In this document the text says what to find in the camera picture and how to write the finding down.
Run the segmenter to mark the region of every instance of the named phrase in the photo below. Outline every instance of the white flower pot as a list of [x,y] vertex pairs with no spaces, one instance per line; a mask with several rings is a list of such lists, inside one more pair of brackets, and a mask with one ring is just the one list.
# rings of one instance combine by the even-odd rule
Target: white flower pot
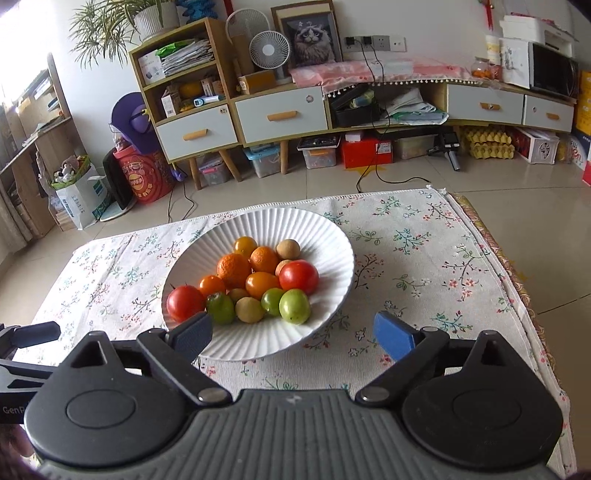
[[134,17],[135,28],[138,29],[141,41],[160,35],[180,26],[177,6],[174,2],[162,3],[162,23],[158,15],[158,7],[153,5]]

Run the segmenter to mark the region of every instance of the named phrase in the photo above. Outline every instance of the microwave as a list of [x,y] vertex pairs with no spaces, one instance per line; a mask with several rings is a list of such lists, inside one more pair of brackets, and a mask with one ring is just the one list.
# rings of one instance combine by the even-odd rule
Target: microwave
[[579,64],[552,47],[502,38],[501,62],[505,83],[561,97],[578,97]]

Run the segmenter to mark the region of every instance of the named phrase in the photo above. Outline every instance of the stack of papers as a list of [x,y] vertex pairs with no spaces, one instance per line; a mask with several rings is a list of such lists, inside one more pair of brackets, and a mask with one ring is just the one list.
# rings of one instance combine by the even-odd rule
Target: stack of papers
[[386,118],[400,125],[441,125],[449,114],[423,101],[421,92],[413,87],[388,102]]
[[197,40],[165,57],[162,68],[164,76],[170,77],[212,60],[213,50],[209,40]]

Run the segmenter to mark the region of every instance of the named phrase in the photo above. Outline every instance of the purple hat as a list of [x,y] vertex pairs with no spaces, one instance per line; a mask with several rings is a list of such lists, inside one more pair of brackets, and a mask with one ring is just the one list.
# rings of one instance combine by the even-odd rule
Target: purple hat
[[144,98],[139,92],[123,95],[113,107],[111,124],[144,155],[160,150],[160,142],[145,109]]

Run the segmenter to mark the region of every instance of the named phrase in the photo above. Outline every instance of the metal bolt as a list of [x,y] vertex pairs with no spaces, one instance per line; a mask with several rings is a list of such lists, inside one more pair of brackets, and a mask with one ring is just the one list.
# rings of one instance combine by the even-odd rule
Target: metal bolt
[[197,398],[199,399],[199,401],[202,401],[203,403],[215,405],[217,403],[225,402],[228,399],[229,395],[230,394],[228,393],[228,391],[224,390],[223,388],[210,387],[201,390],[201,392],[199,392],[199,395],[197,395]]
[[361,399],[369,403],[387,400],[390,392],[382,387],[365,387],[361,392]]

